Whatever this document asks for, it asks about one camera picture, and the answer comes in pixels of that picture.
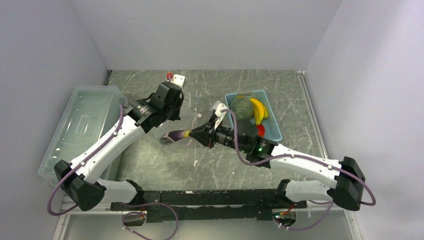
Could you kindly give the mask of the purple eggplant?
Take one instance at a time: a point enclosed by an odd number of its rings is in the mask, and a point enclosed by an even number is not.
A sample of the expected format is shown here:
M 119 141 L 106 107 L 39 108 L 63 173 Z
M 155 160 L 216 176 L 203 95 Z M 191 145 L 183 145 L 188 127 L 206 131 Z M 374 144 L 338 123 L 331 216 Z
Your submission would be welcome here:
M 190 130 L 187 129 L 183 129 L 183 130 L 173 130 L 173 131 L 169 131 L 167 132 L 165 135 L 163 135 L 162 137 L 173 141 L 173 142 L 177 142 L 180 141 L 182 139 L 188 138 L 190 136 Z

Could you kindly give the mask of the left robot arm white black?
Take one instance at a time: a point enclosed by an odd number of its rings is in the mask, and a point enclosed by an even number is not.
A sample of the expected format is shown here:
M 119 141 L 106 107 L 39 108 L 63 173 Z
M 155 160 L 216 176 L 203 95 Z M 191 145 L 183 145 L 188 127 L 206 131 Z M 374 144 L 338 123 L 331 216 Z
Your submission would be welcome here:
M 58 179 L 55 191 L 62 189 L 82 211 L 89 211 L 99 203 L 124 203 L 137 210 L 144 203 L 143 189 L 132 180 L 102 179 L 104 170 L 133 142 L 165 121 L 179 121 L 184 101 L 185 77 L 174 75 L 158 85 L 149 97 L 120 106 L 120 117 L 113 127 L 94 145 L 67 162 L 54 166 Z

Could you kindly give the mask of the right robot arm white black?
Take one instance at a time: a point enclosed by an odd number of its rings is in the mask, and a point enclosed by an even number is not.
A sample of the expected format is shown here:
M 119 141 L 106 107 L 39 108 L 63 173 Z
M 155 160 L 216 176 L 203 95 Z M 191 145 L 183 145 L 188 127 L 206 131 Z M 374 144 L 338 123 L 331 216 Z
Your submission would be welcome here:
M 301 201 L 327 201 L 349 211 L 358 211 L 362 200 L 365 176 L 351 157 L 326 159 L 290 149 L 280 143 L 207 122 L 189 131 L 188 136 L 207 148 L 221 144 L 235 149 L 240 160 L 249 166 L 289 170 L 310 178 L 309 181 L 283 179 L 275 194 L 276 203 L 287 208 Z

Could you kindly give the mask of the clear zip top bag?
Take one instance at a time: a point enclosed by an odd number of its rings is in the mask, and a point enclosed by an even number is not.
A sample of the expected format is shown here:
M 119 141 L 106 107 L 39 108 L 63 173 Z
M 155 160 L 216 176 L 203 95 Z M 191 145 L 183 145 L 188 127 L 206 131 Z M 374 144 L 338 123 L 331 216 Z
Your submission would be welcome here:
M 176 130 L 192 130 L 196 127 L 198 127 L 201 123 L 201 120 L 203 118 L 203 115 L 193 109 L 190 108 L 189 105 L 183 104 L 180 109 L 180 120 L 167 120 L 165 123 L 162 123 L 155 133 L 155 136 L 158 138 L 159 143 L 164 146 L 168 146 L 171 144 L 179 144 L 183 147 L 188 147 L 192 142 L 193 139 L 191 137 L 187 137 L 184 139 L 181 139 L 179 141 L 171 141 L 168 139 L 165 139 L 163 135 L 170 131 L 176 131 Z

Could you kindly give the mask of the light blue plastic basket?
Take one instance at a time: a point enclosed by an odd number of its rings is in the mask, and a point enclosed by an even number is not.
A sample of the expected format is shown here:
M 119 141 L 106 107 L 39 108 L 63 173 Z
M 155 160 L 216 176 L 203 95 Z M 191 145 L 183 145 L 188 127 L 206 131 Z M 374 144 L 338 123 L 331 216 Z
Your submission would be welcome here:
M 262 121 L 262 125 L 264 126 L 264 137 L 275 142 L 281 141 L 283 139 L 283 135 L 266 92 L 262 89 L 257 89 L 252 91 L 227 93 L 224 96 L 224 104 L 229 106 L 231 102 L 236 99 L 236 97 L 240 96 L 246 98 L 255 98 L 263 103 L 268 111 L 268 118 Z

